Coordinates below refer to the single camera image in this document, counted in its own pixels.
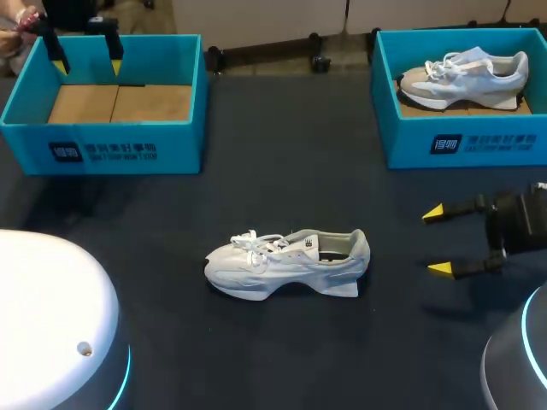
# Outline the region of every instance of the person's hand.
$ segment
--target person's hand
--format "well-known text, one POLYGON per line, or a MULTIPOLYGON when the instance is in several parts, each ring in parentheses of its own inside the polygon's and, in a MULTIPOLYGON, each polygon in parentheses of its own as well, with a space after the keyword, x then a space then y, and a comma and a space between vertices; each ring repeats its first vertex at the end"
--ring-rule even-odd
POLYGON ((15 30, 21 33, 21 38, 25 44, 33 44, 36 40, 36 35, 29 32, 25 32, 25 27, 32 24, 38 15, 38 10, 34 6, 29 6, 23 11, 19 21, 17 22, 17 27, 15 30))
POLYGON ((19 21, 16 21, 16 23, 20 26, 24 26, 26 24, 26 21, 29 20, 37 12, 38 10, 36 9, 36 7, 28 6, 21 14, 19 21))
POLYGON ((0 30, 0 56, 9 56, 15 53, 22 44, 18 32, 0 30))

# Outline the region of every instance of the person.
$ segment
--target person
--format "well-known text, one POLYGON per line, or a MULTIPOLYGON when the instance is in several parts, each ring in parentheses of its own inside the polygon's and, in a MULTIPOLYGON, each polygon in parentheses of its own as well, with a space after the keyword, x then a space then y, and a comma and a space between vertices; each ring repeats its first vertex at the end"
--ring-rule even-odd
POLYGON ((4 66, 7 62, 16 74, 24 65, 35 37, 28 33, 16 32, 12 28, 37 11, 35 6, 26 6, 21 0, 0 0, 0 17, 8 20, 11 25, 9 28, 0 29, 0 59, 3 60, 4 66))

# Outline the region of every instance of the table surface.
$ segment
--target table surface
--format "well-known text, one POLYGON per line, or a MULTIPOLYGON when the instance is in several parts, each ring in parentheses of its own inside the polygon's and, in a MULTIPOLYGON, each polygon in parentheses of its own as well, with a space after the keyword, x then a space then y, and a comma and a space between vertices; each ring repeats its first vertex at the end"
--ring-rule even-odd
MULTIPOLYGON (((2 227, 65 237, 103 264, 130 327, 136 409, 485 408, 490 334, 547 278, 544 253, 453 282, 431 259, 485 255, 479 216, 425 227, 439 201, 545 180, 545 168, 390 172, 366 75, 212 79, 197 176, 26 179, 0 144, 2 227), (365 231, 356 299, 289 285, 212 290, 233 234, 365 231)), ((5 103, 13 81, 0 82, 5 103)))

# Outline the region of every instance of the glowing blue light ring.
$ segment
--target glowing blue light ring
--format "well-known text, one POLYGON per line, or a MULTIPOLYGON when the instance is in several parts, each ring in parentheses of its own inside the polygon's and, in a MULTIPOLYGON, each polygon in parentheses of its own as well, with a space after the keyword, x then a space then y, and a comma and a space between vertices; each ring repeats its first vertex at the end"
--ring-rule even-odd
POLYGON ((538 375, 538 378, 543 384, 543 386, 547 389, 547 378, 545 378, 543 372, 539 368, 539 365, 536 359, 533 357, 532 348, 530 348, 530 342, 528 342, 528 334, 526 332, 526 314, 528 313, 528 307, 530 306, 530 301, 532 300, 533 296, 536 294, 538 290, 539 288, 537 288, 532 293, 532 295, 526 301, 526 304, 524 305, 524 309, 522 310, 522 321, 521 321, 522 341, 524 342, 524 349, 526 350, 526 354, 528 356, 528 359, 530 360, 530 364, 532 365, 533 370, 538 375))
POLYGON ((131 348, 127 347, 127 351, 128 351, 128 357, 127 357, 126 376, 123 378, 123 383, 121 384, 120 391, 118 391, 118 394, 114 398, 114 401, 112 401, 112 404, 106 410, 112 410, 116 406, 116 404, 118 404, 121 394, 123 393, 123 390, 126 388, 127 380, 129 379, 129 367, 131 366, 131 348))

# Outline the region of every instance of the blue shoebox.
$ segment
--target blue shoebox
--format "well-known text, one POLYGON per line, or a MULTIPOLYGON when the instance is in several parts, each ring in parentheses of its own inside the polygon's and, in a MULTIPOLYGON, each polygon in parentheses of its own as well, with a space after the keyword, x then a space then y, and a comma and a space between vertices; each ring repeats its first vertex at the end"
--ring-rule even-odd
POLYGON ((0 122, 26 175, 200 171, 208 96, 200 36, 121 36, 118 77, 103 36, 59 40, 70 73, 48 60, 39 38, 0 122), (187 120, 48 124, 62 85, 191 85, 190 107, 187 120))
POLYGON ((538 30, 440 29, 379 32, 373 54, 372 97, 389 168, 547 165, 547 43, 538 30), (408 117, 394 80, 479 46, 494 56, 528 54, 524 98, 532 114, 408 117))

